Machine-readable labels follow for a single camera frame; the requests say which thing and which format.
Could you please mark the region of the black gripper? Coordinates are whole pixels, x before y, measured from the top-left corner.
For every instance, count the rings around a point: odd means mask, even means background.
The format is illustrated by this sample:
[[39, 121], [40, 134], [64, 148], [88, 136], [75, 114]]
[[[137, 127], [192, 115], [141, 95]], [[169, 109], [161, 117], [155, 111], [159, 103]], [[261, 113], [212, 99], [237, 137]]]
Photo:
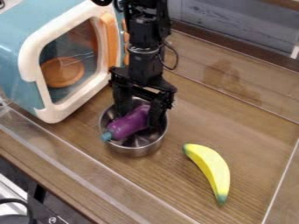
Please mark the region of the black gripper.
[[109, 69], [116, 116], [123, 117], [132, 110], [132, 98], [136, 96], [151, 103], [149, 128], [156, 129], [167, 109], [173, 105], [177, 91], [164, 79], [164, 47], [141, 49], [129, 46], [128, 52], [128, 65]]

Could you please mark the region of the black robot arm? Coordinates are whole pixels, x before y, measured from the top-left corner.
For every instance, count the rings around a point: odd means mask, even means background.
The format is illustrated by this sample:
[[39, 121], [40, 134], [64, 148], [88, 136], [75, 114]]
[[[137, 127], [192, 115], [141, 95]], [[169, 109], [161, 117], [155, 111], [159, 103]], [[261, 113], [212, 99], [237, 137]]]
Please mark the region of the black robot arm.
[[109, 68], [116, 113], [132, 110], [136, 96], [149, 102], [148, 125], [159, 127], [177, 88], [164, 79], [165, 38], [171, 34], [167, 0], [121, 0], [128, 40], [128, 65]]

